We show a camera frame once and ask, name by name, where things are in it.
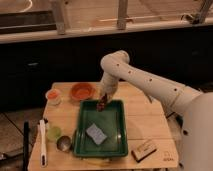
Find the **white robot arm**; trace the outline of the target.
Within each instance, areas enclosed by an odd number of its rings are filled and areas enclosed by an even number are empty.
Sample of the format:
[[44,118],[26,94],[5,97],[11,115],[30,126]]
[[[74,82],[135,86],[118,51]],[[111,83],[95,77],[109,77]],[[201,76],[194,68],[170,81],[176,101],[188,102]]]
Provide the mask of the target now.
[[129,64],[126,51],[105,55],[100,62],[103,76],[100,97],[110,101],[123,79],[166,108],[183,117],[179,171],[213,171],[213,92],[201,92],[187,85],[137,69]]

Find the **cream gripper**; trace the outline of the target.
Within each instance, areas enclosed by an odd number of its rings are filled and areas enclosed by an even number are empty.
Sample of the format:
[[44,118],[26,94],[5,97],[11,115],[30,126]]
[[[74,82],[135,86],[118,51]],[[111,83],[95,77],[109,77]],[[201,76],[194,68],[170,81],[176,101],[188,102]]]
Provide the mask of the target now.
[[101,86],[100,87],[100,98],[107,96],[108,100],[111,100],[116,93],[117,88],[115,86]]

